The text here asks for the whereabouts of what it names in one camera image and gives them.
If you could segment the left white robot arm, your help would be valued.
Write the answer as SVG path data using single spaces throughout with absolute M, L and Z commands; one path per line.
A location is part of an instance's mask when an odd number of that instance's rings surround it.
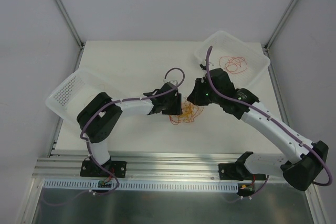
M 80 138 L 87 143 L 92 170 L 98 176 L 109 173 L 111 160 L 107 148 L 107 138 L 124 117 L 134 115 L 181 115 L 182 95 L 178 87 L 170 82 L 152 92 L 137 98 L 113 100 L 101 92 L 78 114 Z

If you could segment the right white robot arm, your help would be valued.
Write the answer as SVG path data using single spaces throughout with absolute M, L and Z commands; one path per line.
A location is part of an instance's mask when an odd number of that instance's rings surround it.
M 228 73 L 221 68 L 197 78 L 187 100 L 196 106 L 219 105 L 227 114 L 256 129 L 281 151 L 280 155 L 246 151 L 224 169 L 224 175 L 230 179 L 242 181 L 252 175 L 271 175 L 282 177 L 293 188 L 305 191 L 316 183 L 319 173 L 327 169 L 327 144 L 313 142 L 279 122 L 256 95 L 245 88 L 235 88 Z

